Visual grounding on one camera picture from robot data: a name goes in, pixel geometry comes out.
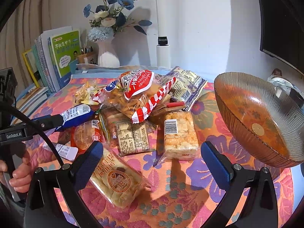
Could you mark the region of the person's left hand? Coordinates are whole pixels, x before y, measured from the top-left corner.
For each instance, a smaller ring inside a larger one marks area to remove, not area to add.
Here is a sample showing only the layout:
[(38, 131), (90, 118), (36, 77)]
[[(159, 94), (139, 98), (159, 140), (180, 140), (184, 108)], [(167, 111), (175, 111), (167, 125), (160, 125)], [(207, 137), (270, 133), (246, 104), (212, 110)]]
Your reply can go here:
[(30, 154), (27, 150), (22, 157), (22, 163), (12, 175), (13, 178), (9, 180), (10, 186), (12, 186), (16, 192), (27, 193), (32, 179)]

